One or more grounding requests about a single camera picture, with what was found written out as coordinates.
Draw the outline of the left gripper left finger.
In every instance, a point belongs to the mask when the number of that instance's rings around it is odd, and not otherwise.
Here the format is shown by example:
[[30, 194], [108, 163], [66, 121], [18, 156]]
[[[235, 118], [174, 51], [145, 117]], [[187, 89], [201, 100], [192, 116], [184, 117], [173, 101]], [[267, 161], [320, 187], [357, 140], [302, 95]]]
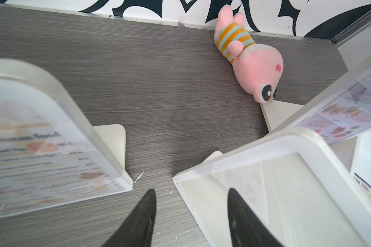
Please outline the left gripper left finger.
[[154, 189], [149, 189], [104, 247], [151, 247], [157, 211]]

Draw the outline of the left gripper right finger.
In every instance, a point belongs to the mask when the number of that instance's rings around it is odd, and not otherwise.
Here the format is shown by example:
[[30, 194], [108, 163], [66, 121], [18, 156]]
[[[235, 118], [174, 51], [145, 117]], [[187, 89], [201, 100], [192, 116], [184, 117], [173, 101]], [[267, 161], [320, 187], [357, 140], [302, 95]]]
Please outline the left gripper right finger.
[[234, 188], [228, 192], [227, 213], [232, 246], [282, 246]]

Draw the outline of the dim sum menu sheet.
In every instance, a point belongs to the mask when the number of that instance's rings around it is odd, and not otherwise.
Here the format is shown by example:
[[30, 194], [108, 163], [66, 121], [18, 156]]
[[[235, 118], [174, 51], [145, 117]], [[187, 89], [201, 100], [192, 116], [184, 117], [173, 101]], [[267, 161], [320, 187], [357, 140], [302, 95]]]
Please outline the dim sum menu sheet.
[[0, 218], [129, 190], [56, 104], [0, 100]]

